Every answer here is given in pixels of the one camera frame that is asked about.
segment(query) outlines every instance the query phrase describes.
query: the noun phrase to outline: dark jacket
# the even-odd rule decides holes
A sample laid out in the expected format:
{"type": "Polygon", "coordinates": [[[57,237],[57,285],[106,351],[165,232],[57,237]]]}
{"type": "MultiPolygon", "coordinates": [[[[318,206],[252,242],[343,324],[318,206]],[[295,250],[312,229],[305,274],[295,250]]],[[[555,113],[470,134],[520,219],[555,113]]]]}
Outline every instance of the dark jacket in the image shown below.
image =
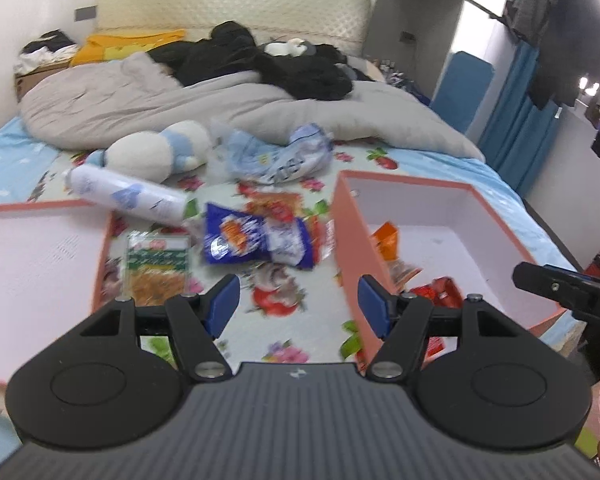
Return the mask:
{"type": "Polygon", "coordinates": [[[580,78],[600,82],[600,0],[558,0],[540,42],[529,97],[542,109],[549,99],[573,106],[580,78]]]}

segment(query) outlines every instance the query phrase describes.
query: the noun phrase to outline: quilted headboard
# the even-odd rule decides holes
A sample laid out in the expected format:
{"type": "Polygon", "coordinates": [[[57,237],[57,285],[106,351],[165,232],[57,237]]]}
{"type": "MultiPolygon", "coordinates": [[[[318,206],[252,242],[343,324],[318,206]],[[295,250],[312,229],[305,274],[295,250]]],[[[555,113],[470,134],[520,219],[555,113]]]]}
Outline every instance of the quilted headboard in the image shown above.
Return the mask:
{"type": "Polygon", "coordinates": [[[259,43],[300,37],[331,43],[358,56],[366,36],[371,0],[96,0],[96,30],[135,34],[184,28],[187,39],[206,38],[219,23],[234,20],[259,43]]]}

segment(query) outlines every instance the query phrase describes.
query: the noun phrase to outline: wall switch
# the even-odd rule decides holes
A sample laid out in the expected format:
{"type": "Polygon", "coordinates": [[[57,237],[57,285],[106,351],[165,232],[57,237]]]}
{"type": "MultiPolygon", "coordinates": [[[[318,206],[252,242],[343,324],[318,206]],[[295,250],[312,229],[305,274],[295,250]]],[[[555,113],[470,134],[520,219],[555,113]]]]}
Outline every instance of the wall switch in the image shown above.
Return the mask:
{"type": "Polygon", "coordinates": [[[74,22],[83,22],[84,20],[94,20],[96,17],[97,6],[81,7],[74,10],[74,22]]]}

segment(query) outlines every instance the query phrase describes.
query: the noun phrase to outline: pillow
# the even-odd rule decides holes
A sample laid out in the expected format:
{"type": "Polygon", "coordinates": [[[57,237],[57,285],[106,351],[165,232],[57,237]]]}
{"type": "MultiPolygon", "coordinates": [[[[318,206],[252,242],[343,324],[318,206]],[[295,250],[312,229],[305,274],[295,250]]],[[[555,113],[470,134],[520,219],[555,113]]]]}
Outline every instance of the pillow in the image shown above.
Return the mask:
{"type": "Polygon", "coordinates": [[[186,31],[183,28],[145,36],[115,36],[109,34],[91,34],[84,46],[71,60],[71,66],[97,61],[124,59],[134,52],[146,52],[156,46],[182,40],[186,31]]]}

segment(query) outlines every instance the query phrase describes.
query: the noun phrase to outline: open box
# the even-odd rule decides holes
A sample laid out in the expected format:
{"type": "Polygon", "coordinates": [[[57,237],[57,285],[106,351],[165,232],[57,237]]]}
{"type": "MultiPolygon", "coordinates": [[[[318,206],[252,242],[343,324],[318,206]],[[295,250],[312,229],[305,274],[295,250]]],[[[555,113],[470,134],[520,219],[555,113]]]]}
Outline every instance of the open box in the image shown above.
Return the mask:
{"type": "Polygon", "coordinates": [[[464,295],[482,294],[485,301],[536,336],[564,312],[553,301],[514,286],[514,267],[522,261],[536,261],[470,184],[341,171],[331,211],[336,260],[367,362],[382,342],[358,306],[358,279],[370,274],[390,293],[398,292],[370,238],[386,221],[399,230],[398,257],[423,269],[407,288],[450,276],[464,295]]]}

